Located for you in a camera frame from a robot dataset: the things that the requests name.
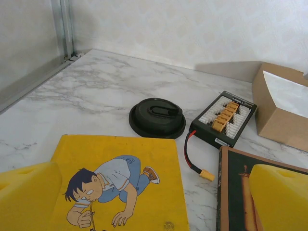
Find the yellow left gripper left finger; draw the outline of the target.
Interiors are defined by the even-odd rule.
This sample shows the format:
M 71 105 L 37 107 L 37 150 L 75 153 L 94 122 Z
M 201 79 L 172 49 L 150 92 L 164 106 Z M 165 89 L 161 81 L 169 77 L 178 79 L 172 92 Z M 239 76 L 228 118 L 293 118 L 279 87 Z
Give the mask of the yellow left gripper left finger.
M 46 231 L 61 185 L 55 162 L 0 173 L 0 231 Z

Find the aluminium frame post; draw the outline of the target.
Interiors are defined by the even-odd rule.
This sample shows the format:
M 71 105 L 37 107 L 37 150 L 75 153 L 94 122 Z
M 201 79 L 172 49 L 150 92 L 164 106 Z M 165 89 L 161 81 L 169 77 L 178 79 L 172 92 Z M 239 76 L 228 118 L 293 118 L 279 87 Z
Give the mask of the aluminium frame post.
M 60 56 L 64 61 L 76 60 L 73 15 L 70 0 L 51 0 Z

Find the aluminium side rail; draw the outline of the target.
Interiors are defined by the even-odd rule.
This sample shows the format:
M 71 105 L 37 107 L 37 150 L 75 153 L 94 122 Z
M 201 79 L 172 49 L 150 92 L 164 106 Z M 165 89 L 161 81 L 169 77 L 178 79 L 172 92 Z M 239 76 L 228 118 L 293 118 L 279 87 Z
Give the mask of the aluminium side rail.
M 0 114 L 72 63 L 73 61 L 67 60 L 63 64 L 47 72 L 43 70 L 34 71 L 9 86 L 0 89 Z

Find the white foam pad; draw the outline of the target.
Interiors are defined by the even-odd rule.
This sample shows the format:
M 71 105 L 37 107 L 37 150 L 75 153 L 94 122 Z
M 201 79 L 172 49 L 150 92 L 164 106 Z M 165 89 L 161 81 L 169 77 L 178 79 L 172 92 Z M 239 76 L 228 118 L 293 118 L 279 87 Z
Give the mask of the white foam pad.
M 308 87 L 266 71 L 263 75 L 277 108 L 308 118 Z

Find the dark brown hardcover book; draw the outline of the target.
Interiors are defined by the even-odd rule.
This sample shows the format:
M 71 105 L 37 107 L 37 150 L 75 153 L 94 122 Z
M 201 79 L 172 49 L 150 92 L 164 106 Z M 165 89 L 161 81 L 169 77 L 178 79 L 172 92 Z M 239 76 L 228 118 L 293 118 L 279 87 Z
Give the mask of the dark brown hardcover book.
M 249 176 L 257 164 L 308 175 L 308 169 L 222 146 L 218 161 L 216 231 L 263 231 L 249 188 Z

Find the black round lid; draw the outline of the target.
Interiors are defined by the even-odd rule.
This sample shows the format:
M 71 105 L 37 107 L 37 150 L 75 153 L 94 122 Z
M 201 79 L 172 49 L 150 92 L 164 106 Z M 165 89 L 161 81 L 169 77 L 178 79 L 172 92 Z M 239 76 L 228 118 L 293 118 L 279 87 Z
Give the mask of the black round lid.
M 128 121 L 135 133 L 146 138 L 177 139 L 186 126 L 182 109 L 160 98 L 148 98 L 133 106 Z

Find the yellow book with crawling boy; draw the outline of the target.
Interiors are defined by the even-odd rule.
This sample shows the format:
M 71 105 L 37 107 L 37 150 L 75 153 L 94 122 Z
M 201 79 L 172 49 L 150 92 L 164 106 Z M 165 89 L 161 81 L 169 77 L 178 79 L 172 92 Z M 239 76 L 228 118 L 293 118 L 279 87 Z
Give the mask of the yellow book with crawling boy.
M 189 231 L 176 143 L 63 135 L 62 187 L 48 231 Z

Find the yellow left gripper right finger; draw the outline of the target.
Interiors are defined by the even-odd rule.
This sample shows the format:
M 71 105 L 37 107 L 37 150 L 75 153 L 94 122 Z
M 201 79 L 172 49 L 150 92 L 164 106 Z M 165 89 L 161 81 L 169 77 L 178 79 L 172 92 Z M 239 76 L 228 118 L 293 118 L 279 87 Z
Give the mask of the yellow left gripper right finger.
M 258 164 L 249 184 L 263 231 L 308 231 L 308 174 Z

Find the brown cardboard box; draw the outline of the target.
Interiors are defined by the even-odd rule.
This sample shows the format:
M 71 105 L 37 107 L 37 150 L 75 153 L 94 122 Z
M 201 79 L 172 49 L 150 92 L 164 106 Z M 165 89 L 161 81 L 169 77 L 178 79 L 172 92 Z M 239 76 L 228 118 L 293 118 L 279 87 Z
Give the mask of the brown cardboard box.
M 262 63 L 253 83 L 257 105 L 256 126 L 259 136 L 308 152 L 308 118 L 276 107 L 267 88 L 263 71 L 308 87 L 302 72 L 270 63 Z

